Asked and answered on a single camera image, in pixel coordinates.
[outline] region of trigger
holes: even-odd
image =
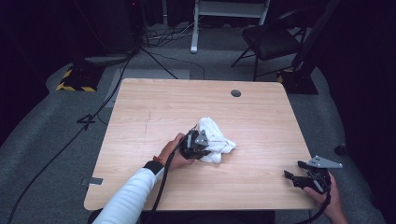
[[[188,137],[187,138],[187,148],[190,148],[191,147],[191,134],[189,134],[187,137]]]
[[[320,186],[320,184],[319,184],[319,182],[318,182],[317,180],[314,180],[314,184],[315,184],[315,186],[317,186],[317,189],[318,189],[321,193],[324,192],[324,189]]]

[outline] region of white sleeve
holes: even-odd
[[[157,183],[158,176],[162,174],[163,168],[156,175],[147,168],[137,170],[134,176],[108,201],[93,223],[135,224],[147,197]]]

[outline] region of white cloth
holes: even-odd
[[[221,153],[229,153],[236,147],[236,143],[225,138],[218,125],[210,117],[199,120],[199,131],[202,130],[205,130],[209,143],[205,150],[211,151],[211,153],[202,157],[201,161],[221,163]]]

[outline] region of wooden table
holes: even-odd
[[[231,96],[241,91],[240,97]],[[196,161],[170,172],[158,210],[308,209],[305,193],[283,175],[304,175],[311,159],[278,83],[134,79],[122,81],[85,208],[102,208],[134,172],[177,133],[210,117],[237,146],[222,163]],[[161,180],[148,197],[151,209]]]

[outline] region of black cable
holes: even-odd
[[[171,71],[169,71],[167,68],[165,68],[160,62],[158,62],[158,60],[156,58],[154,58],[154,56],[151,55],[150,52],[146,51],[145,49],[143,49],[142,47],[140,47],[143,51],[145,51],[148,56],[150,56],[157,64],[159,64],[167,73],[169,73],[172,77],[174,77],[175,79],[178,79],[175,75],[173,75],[173,73]]]
[[[161,56],[161,57],[163,57],[163,58],[165,58],[165,59],[175,60],[175,61],[178,61],[178,62],[181,62],[181,63],[192,63],[192,62],[182,61],[182,60],[179,60],[179,59],[176,59],[176,58],[166,57],[166,56],[163,56],[163,55],[161,55],[161,54],[159,54],[159,53],[153,53],[153,52],[149,52],[149,53],[150,53],[150,54],[153,54],[153,55]],[[195,64],[195,65],[201,67],[201,69],[202,69],[203,72],[204,72],[204,80],[205,80],[205,69],[204,69],[200,64],[198,64],[198,63],[192,63],[192,64]]]
[[[308,210],[308,216],[309,216],[309,218],[311,218],[312,217],[312,214],[311,214],[311,210]]]
[[[21,202],[21,199],[23,198],[23,196],[25,195],[25,193],[27,192],[27,190],[35,183],[35,181],[40,177],[40,175],[52,164],[53,161],[55,161],[56,158],[58,158],[59,155],[61,155],[68,146],[70,146],[70,144],[72,144],[72,142],[82,133],[82,131],[85,130],[85,128],[91,123],[91,121],[93,120],[94,117],[96,117],[99,112],[106,106],[106,104],[108,103],[108,101],[110,101],[111,97],[114,95],[114,93],[116,92],[118,86],[120,85],[120,82],[122,81],[122,77],[123,77],[123,73],[125,71],[126,66],[128,65],[129,61],[131,61],[131,59],[134,57],[134,53],[132,53],[130,55],[130,57],[128,58],[126,64],[124,65],[121,74],[120,74],[120,79],[117,82],[116,87],[114,88],[113,92],[111,92],[111,94],[107,97],[107,99],[105,99],[105,101],[102,103],[102,105],[99,107],[99,109],[93,114],[93,116],[91,116],[87,123],[84,124],[84,126],[66,143],[66,145],[58,152],[55,154],[55,156],[52,157],[52,159],[49,160],[49,162],[47,162],[47,164],[35,175],[35,177],[33,177],[33,179],[29,182],[29,184],[26,186],[26,188],[23,190],[22,194],[20,195],[20,197],[18,198],[18,200],[15,202],[14,207],[12,208],[11,214],[9,215],[8,218],[8,222],[7,224],[10,224],[12,221],[12,218],[14,217],[15,212],[17,211],[18,205]]]
[[[157,44],[144,43],[144,46],[148,48],[163,47],[171,41],[182,39],[187,35],[192,35],[192,33],[183,35],[185,31],[192,29],[191,26],[192,24],[185,28],[178,28],[180,31],[176,31],[176,28],[174,28],[173,32],[171,32],[170,34],[167,34],[167,31],[169,31],[169,29],[166,29],[165,32],[163,32],[161,35],[155,35],[151,37],[151,39],[158,37]]]
[[[99,120],[100,120],[103,124],[105,124],[105,125],[108,126],[108,123],[104,122],[104,121],[100,118],[100,114],[98,114],[98,118],[99,118]]]
[[[151,222],[152,218],[154,217],[154,213],[157,210],[158,203],[160,202],[161,196],[163,195],[163,188],[165,187],[166,177],[168,177],[168,171],[169,171],[170,164],[172,162],[172,159],[175,157],[175,152],[176,152],[176,150],[178,150],[178,147],[180,146],[180,143],[183,142],[183,140],[186,137],[187,137],[187,135],[184,135],[180,139],[180,141],[177,143],[175,148],[172,150],[171,154],[169,154],[168,160],[166,160],[164,171],[163,171],[163,181],[161,182],[161,186],[160,186],[160,189],[158,191],[157,198],[155,200],[154,205],[152,206],[152,209],[151,209],[151,212],[148,215],[148,218],[145,221],[145,224],[149,224]]]
[[[314,216],[310,217],[309,219],[301,221],[301,222],[297,222],[296,224],[306,224],[306,223],[310,223],[310,222],[318,219],[323,214],[324,210],[327,208],[327,205],[330,204],[331,199],[332,199],[332,196],[330,195],[330,187],[328,187],[326,199],[325,199],[323,205],[320,207],[319,211]]]

